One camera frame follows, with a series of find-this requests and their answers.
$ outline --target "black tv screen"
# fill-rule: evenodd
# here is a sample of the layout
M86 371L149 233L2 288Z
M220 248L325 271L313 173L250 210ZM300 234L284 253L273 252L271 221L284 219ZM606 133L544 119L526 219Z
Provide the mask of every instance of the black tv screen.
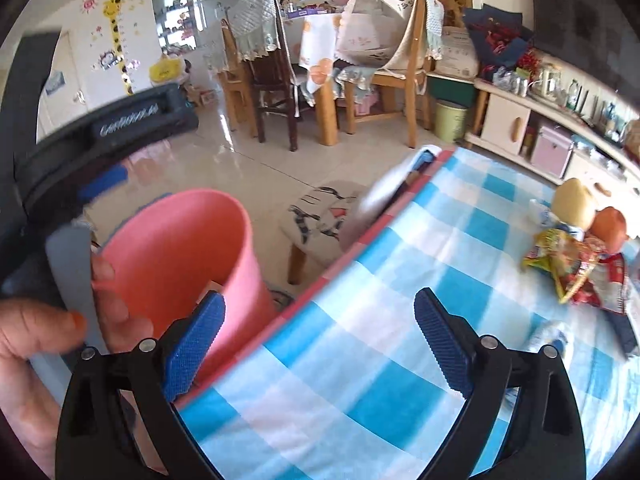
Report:
M534 45L640 107L640 41L614 0L533 0Z

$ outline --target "pink trash can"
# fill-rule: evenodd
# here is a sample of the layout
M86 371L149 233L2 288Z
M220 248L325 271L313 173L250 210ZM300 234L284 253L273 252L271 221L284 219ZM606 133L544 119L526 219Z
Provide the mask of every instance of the pink trash can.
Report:
M222 285L225 322L196 377L207 381L277 315L260 274L251 222L241 203L213 189L171 195L129 219L102 256L114 290L159 338L188 316L210 282Z

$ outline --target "wooden handle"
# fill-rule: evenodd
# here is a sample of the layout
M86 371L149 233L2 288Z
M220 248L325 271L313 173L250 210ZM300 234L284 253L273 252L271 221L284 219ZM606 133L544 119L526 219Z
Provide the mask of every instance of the wooden handle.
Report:
M597 189L599 192L601 192L604 196L611 196L611 192L606 187L604 187L601 183L596 182L593 185L593 187Z
M513 121L513 130L511 131L511 142L518 142L518 133L522 129L522 117L516 117Z

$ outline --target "human hand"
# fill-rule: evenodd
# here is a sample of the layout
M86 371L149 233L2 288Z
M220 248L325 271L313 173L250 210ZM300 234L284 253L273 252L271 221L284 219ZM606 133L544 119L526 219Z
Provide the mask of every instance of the human hand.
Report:
M92 271L101 285L114 277L99 256L92 256ZM114 292L99 288L94 287L95 305L110 351L129 351L152 335L150 320L130 317ZM85 333L86 320L77 312L33 300L0 301L0 409L34 462L52 478L60 406L26 360L39 352L69 352Z

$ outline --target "tiled floor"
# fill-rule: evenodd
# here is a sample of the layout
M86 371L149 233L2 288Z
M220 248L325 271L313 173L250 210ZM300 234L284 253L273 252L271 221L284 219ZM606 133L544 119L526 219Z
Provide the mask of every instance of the tiled floor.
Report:
M291 153L285 118L266 118L267 141L260 144L244 125L230 132L223 108L212 106L198 114L197 131L169 141L170 150L159 157L162 161L154 167L153 177L131 176L87 210L98 241L105 241L120 222L163 193L219 189L247 209L264 279L297 294L320 275L322 267L308 260L303 283L287 283L290 244L278 227L282 212L310 187L329 180L372 184L413 151L405 144L404 118L359 124L355 135L340 133L339 143L328 147L317 141L318 124L311 112L298 123L300 147ZM442 142L418 127L420 144Z

